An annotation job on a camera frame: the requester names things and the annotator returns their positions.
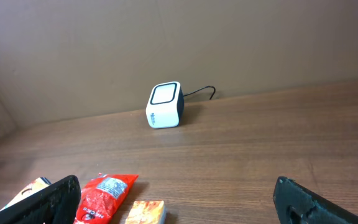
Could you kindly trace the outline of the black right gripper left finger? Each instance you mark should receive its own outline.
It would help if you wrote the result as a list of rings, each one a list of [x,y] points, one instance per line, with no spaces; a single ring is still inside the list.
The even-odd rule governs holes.
[[[80,203],[77,176],[69,175],[0,211],[0,224],[73,224]]]

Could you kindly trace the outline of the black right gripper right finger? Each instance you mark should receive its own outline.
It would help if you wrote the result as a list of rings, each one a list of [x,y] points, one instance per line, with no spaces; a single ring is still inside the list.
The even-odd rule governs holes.
[[[273,202],[281,224],[358,224],[358,216],[280,176]]]

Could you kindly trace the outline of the yellow wet wipes pack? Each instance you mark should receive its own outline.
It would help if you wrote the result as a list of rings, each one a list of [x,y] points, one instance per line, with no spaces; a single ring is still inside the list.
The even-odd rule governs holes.
[[[52,183],[45,177],[39,177],[26,185],[8,204],[6,204],[0,211],[20,202],[21,200],[30,197],[31,195],[43,190]]]

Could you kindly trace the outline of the red snack bag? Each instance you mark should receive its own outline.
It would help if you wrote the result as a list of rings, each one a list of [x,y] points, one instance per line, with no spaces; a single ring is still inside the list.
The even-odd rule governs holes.
[[[99,174],[81,190],[74,224],[110,223],[138,175]]]

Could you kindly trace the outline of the orange tissue pack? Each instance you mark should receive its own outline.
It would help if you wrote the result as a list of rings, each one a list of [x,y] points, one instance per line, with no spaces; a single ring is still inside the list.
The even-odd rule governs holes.
[[[164,224],[166,214],[163,200],[135,201],[125,220],[125,224]]]

